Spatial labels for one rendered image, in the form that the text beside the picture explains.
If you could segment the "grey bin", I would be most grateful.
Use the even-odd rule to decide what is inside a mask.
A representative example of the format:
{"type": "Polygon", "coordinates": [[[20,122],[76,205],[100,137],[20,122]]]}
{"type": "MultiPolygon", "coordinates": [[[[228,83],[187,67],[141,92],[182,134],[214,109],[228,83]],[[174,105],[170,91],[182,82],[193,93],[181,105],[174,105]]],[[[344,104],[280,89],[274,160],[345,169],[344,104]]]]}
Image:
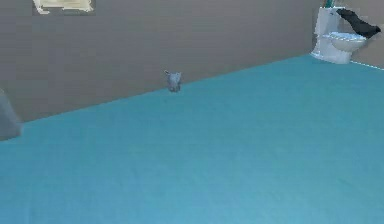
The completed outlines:
{"type": "Polygon", "coordinates": [[[14,111],[5,91],[0,88],[0,141],[20,136],[22,127],[22,122],[14,111]]]}

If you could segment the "cream framed picture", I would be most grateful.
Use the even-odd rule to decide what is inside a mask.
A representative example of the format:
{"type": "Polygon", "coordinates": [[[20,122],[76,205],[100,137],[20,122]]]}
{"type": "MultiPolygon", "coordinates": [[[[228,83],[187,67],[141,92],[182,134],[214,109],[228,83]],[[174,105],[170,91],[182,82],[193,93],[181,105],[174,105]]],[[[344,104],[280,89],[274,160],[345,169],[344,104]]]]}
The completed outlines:
{"type": "Polygon", "coordinates": [[[32,0],[39,15],[87,15],[96,9],[96,0],[32,0]]]}

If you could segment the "white toilet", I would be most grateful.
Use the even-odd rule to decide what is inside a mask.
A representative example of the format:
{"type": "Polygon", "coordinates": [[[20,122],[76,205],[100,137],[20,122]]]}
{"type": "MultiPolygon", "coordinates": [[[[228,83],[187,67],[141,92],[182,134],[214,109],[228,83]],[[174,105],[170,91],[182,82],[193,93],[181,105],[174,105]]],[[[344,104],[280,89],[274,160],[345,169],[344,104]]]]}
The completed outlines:
{"type": "Polygon", "coordinates": [[[311,55],[319,60],[335,64],[348,64],[352,54],[364,46],[367,39],[359,34],[339,30],[339,7],[320,7],[314,34],[316,44],[311,55]]]}

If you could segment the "small grey spray bottle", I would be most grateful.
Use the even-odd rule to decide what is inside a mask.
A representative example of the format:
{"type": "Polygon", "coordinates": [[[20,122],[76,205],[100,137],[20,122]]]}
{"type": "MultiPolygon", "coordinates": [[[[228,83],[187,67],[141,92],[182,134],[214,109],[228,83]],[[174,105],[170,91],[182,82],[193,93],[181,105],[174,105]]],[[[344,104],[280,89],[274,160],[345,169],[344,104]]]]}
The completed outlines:
{"type": "Polygon", "coordinates": [[[168,90],[170,92],[178,92],[181,90],[181,72],[171,73],[168,70],[164,71],[167,77],[168,90]]]}

